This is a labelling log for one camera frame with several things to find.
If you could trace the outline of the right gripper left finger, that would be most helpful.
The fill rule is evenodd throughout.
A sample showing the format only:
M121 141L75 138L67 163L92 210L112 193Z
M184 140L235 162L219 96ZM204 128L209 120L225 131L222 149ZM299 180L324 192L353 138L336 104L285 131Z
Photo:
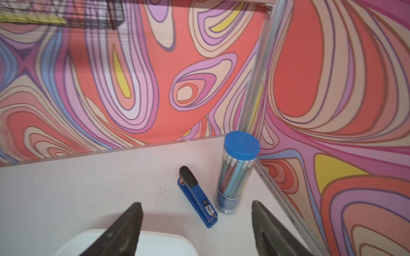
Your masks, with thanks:
M134 256L143 222L140 202L127 210L84 252L83 256Z

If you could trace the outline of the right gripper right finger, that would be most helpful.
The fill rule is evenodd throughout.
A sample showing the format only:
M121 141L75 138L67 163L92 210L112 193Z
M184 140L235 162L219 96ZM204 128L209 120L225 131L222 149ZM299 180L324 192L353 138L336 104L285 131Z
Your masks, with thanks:
M252 226L260 256L312 255L259 201L252 202Z

